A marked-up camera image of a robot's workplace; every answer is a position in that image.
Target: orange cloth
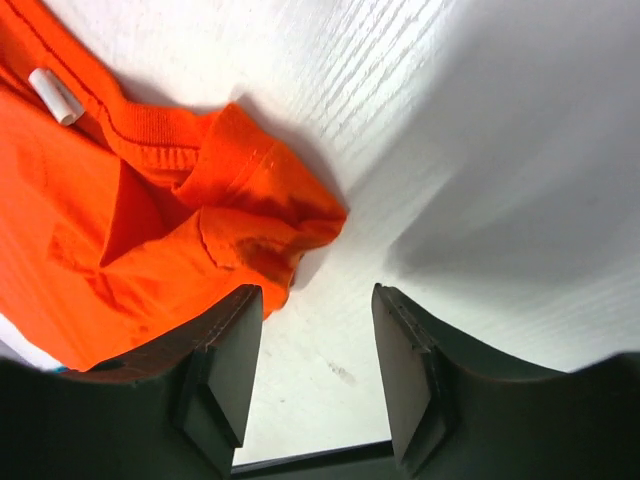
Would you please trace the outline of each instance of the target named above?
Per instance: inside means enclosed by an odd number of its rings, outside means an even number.
[[[301,255],[345,211],[229,105],[198,116],[126,100],[35,0],[0,0],[0,311],[85,370],[258,284],[282,307]],[[47,68],[85,107],[58,125],[26,79]]]

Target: white surface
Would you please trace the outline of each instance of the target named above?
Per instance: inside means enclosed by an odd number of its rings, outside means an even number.
[[[136,99],[242,97],[351,209],[265,324],[236,463],[388,438],[376,281],[543,365],[640,348],[640,4],[48,3]]]

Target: orange fabric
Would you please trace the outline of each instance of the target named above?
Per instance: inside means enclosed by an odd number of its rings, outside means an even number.
[[[231,104],[197,116],[127,101],[35,0],[0,0],[0,311],[80,370],[190,320],[243,283],[265,316],[345,211]],[[86,113],[59,126],[47,68]]]

